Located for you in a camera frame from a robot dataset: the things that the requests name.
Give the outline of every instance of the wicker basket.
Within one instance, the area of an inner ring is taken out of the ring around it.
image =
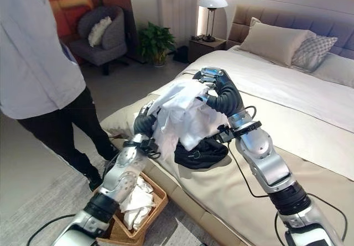
[[[121,226],[122,230],[125,232],[127,237],[131,239],[139,238],[144,232],[146,232],[151,223],[153,223],[153,221],[157,218],[157,216],[161,213],[161,211],[168,203],[167,194],[164,190],[161,189],[160,186],[153,182],[153,180],[150,179],[146,174],[141,173],[140,176],[153,188],[152,195],[155,206],[152,207],[149,212],[149,215],[143,220],[143,223],[136,231],[134,229],[127,229],[127,227],[123,223],[124,214],[120,213],[120,211],[117,211],[116,215],[113,216],[113,219],[116,221],[116,223]]]
[[[145,233],[142,233],[139,238],[129,238],[114,219],[111,221],[110,228],[102,238],[96,238],[99,245],[119,245],[119,246],[143,246]]]
[[[149,215],[143,220],[138,230],[128,230],[123,223],[124,214],[117,211],[113,216],[110,228],[107,230],[103,238],[97,238],[98,242],[109,244],[123,245],[123,246],[141,246],[144,243],[145,233],[152,222],[157,218],[160,212],[168,203],[167,194],[155,182],[153,182],[147,175],[141,173],[140,176],[151,185],[153,188],[153,201],[155,206],[149,212]]]

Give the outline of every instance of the gray rug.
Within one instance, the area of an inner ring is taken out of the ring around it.
[[[93,151],[88,156],[102,172],[104,162],[97,152]],[[87,180],[76,171],[69,170],[27,201],[12,217],[1,219],[0,245],[26,245],[30,236],[43,224],[56,217],[76,213],[84,208],[91,196]],[[70,218],[66,218],[52,223],[33,239],[31,245],[51,245],[69,222]],[[208,233],[169,201],[149,227],[144,246],[199,246],[202,242],[208,246],[218,246]]]

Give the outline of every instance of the potted plant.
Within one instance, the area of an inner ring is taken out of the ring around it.
[[[169,28],[162,28],[149,22],[147,28],[139,31],[139,52],[155,66],[163,66],[166,61],[166,51],[175,50],[174,38]]]

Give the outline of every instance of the nightstand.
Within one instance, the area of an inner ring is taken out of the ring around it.
[[[226,40],[215,38],[215,41],[207,42],[203,40],[190,40],[188,61],[194,62],[199,57],[216,50],[224,50]]]

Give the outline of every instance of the black cable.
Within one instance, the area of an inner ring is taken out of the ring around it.
[[[242,174],[242,177],[243,177],[244,181],[246,182],[246,185],[247,185],[248,190],[249,190],[249,192],[251,193],[251,195],[252,195],[253,197],[255,197],[255,198],[269,197],[268,195],[254,195],[254,194],[253,194],[253,192],[252,192],[252,190],[251,190],[251,188],[250,188],[250,186],[249,186],[249,184],[248,184],[248,182],[247,182],[247,180],[246,180],[246,177],[244,176],[244,174],[243,174],[243,172],[242,172],[242,170],[241,170],[241,168],[240,168],[240,166],[239,166],[239,164],[238,164],[238,162],[237,162],[235,156],[234,156],[233,153],[231,152],[231,149],[230,149],[230,142],[227,143],[227,147],[228,147],[228,151],[231,153],[233,159],[235,160],[235,162],[236,162],[236,164],[237,164],[237,167],[238,167],[238,169],[240,170],[240,172],[241,172],[241,174]]]
[[[108,162],[107,166],[105,167],[105,170],[103,171],[102,178],[104,178],[104,177],[106,176],[106,174],[107,174],[107,172],[108,172],[108,168],[111,166],[111,164],[112,164],[113,162],[116,161],[116,159],[117,159],[118,156],[119,156],[119,153],[118,153],[113,159],[111,159],[110,162]]]
[[[33,233],[33,235],[29,238],[29,240],[27,241],[27,246],[29,246],[29,244],[31,243],[32,239],[37,236],[37,234],[39,232],[41,232],[46,226],[48,226],[49,224],[52,224],[53,222],[55,221],[58,221],[60,219],[63,219],[63,218],[67,218],[67,217],[73,217],[75,214],[67,214],[65,216],[61,216],[61,217],[57,217],[57,218],[54,218],[53,220],[47,222],[46,224],[44,224],[41,228],[39,228],[35,233]]]
[[[257,109],[255,106],[247,106],[245,109],[249,109],[249,108],[253,108],[254,112],[253,112],[253,115],[252,115],[252,119],[254,118],[254,116],[256,116],[256,113],[257,113]]]
[[[274,219],[274,229],[275,229],[275,233],[276,233],[276,235],[277,235],[277,237],[278,237],[278,240],[279,240],[279,242],[281,243],[281,245],[282,245],[282,246],[286,246],[286,245],[283,243],[283,241],[282,241],[282,239],[280,238],[280,236],[279,236],[278,227],[277,227],[277,219],[278,219],[278,213],[275,213],[275,219]]]
[[[335,210],[337,210],[338,212],[340,212],[340,213],[342,214],[342,216],[343,216],[343,218],[344,218],[344,222],[345,222],[344,232],[343,232],[343,236],[342,236],[342,241],[344,241],[344,240],[345,240],[345,237],[347,236],[347,230],[348,230],[348,219],[347,219],[346,215],[345,215],[340,209],[338,209],[337,207],[331,205],[330,203],[326,202],[325,200],[319,198],[318,196],[313,195],[313,194],[311,194],[311,193],[308,193],[308,195],[317,198],[318,200],[322,201],[322,202],[325,203],[326,205],[328,205],[328,206],[334,208]]]

